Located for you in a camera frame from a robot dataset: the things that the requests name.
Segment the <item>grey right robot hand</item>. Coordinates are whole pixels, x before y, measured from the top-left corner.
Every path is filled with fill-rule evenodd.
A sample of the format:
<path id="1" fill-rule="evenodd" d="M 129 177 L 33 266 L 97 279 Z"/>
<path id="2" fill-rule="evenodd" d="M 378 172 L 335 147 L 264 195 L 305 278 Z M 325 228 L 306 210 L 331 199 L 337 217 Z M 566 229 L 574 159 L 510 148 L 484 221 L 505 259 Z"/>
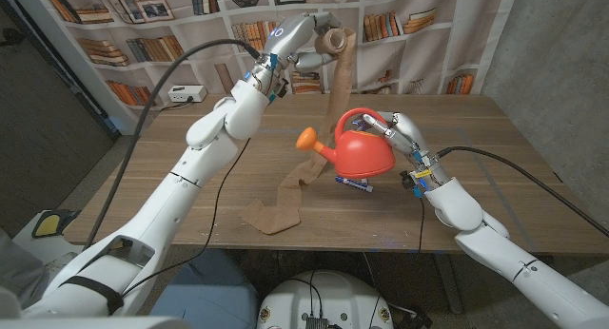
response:
<path id="1" fill-rule="evenodd" d="M 381 111 L 383 119 L 378 120 L 372 114 L 361 115 L 358 120 L 365 129 L 373 128 L 380 133 L 389 145 L 410 162 L 413 170 L 411 179 L 425 191 L 432 191 L 451 181 L 439 158 L 425 141 L 415 123 L 400 112 Z"/>

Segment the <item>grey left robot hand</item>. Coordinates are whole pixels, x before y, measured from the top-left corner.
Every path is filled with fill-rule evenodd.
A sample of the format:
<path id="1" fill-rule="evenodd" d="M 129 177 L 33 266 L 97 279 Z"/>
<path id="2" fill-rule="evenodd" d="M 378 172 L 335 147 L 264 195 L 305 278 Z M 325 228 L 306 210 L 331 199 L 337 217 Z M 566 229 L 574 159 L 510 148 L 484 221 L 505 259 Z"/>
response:
<path id="1" fill-rule="evenodd" d="M 269 96 L 290 66 L 308 73 L 337 60 L 338 51 L 346 47 L 346 39 L 342 37 L 333 44 L 331 37 L 340 35 L 342 28 L 328 11 L 286 18 L 270 32 L 259 54 L 251 53 L 255 64 L 244 77 L 245 82 Z"/>

